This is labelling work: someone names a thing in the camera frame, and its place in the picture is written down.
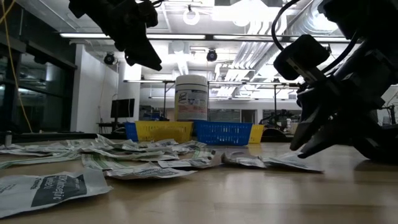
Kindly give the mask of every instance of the white plastic container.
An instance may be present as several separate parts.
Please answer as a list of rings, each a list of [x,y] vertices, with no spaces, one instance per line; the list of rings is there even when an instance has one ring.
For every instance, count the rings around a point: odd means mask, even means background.
[[[175,120],[207,121],[208,83],[200,75],[181,75],[175,80]]]

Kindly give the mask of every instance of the basket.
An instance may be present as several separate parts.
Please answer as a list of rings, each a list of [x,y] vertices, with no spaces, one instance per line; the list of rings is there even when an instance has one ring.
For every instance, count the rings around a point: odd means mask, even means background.
[[[131,139],[132,141],[138,141],[136,124],[124,123],[124,127],[126,128],[127,139]]]
[[[250,144],[259,144],[261,142],[261,137],[262,133],[264,131],[264,125],[263,124],[255,124],[251,128],[251,133],[250,133]]]
[[[209,145],[245,146],[252,123],[197,122],[198,141]]]
[[[191,140],[192,122],[136,121],[138,140],[174,139],[178,143]]]

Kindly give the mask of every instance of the yellow cable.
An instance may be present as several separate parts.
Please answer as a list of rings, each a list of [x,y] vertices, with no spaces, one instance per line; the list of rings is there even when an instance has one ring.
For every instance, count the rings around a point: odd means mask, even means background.
[[[8,34],[8,26],[7,26],[7,19],[6,19],[6,16],[7,16],[7,13],[9,12],[10,8],[11,8],[12,5],[14,4],[14,2],[15,2],[15,1],[13,1],[13,2],[11,3],[11,5],[10,5],[10,7],[8,8],[7,12],[6,12],[6,7],[5,7],[5,5],[4,5],[4,4],[2,5],[2,12],[3,12],[4,15],[3,15],[3,17],[0,19],[0,24],[1,24],[1,22],[4,20],[4,25],[6,26],[6,37],[7,37],[8,52],[9,52],[9,55],[10,55],[10,62],[11,62],[12,74],[14,75],[14,79],[15,79],[15,87],[17,88],[17,94],[18,94],[19,103],[21,104],[22,112],[24,113],[24,116],[25,116],[25,119],[26,119],[26,123],[27,123],[27,125],[29,126],[29,130],[30,130],[31,133],[33,133],[32,127],[30,126],[30,123],[29,123],[29,119],[28,119],[27,116],[26,116],[24,104],[22,103],[21,94],[19,94],[19,91],[18,91],[19,87],[18,87],[17,75],[16,75],[16,73],[15,73],[14,61],[13,61],[13,59],[12,59],[12,54],[11,54],[10,38],[9,38],[9,34]]]
[[[3,7],[3,15],[2,15],[2,17],[1,17],[1,19],[0,19],[0,24],[2,23],[2,21],[3,20],[5,20],[6,19],[6,16],[8,15],[8,13],[11,11],[11,9],[12,9],[12,7],[14,6],[14,3],[15,3],[15,0],[13,0],[12,2],[11,2],[11,4],[10,4],[10,7],[8,7],[8,9],[7,9],[7,11],[6,12],[4,12],[4,1],[2,1],[2,7]]]

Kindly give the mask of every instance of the robotic arm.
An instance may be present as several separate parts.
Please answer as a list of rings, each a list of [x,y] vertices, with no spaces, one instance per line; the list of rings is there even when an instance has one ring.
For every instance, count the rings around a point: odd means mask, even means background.
[[[279,16],[298,1],[289,2]],[[345,52],[322,71],[317,65],[330,54],[311,35],[302,35],[284,49],[272,30],[282,51],[274,62],[275,68],[287,80],[299,76],[305,80],[297,95],[302,117],[291,150],[304,145],[299,157],[306,158],[342,139],[352,139],[353,146],[367,158],[397,162],[398,128],[380,127],[371,113],[385,103],[383,93],[398,83],[398,42],[395,35],[388,35],[397,30],[397,1],[324,0],[318,10],[351,39]],[[358,40],[363,42],[360,48],[337,71],[325,75]]]
[[[115,47],[125,53],[126,62],[160,71],[162,61],[151,46],[146,29],[157,25],[155,7],[163,0],[70,0],[69,9],[77,17],[87,14],[104,34],[114,40]]]

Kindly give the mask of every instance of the wooden table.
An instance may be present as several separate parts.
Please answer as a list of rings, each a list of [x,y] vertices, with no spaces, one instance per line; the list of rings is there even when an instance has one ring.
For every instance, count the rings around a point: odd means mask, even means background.
[[[226,151],[277,156],[288,148],[285,143],[265,143]],[[114,190],[106,195],[15,215],[0,223],[398,223],[398,167],[368,162],[347,146],[334,146],[308,162],[325,173],[221,166],[176,179],[107,179]],[[82,168],[80,161],[10,167],[0,170],[0,177]]]

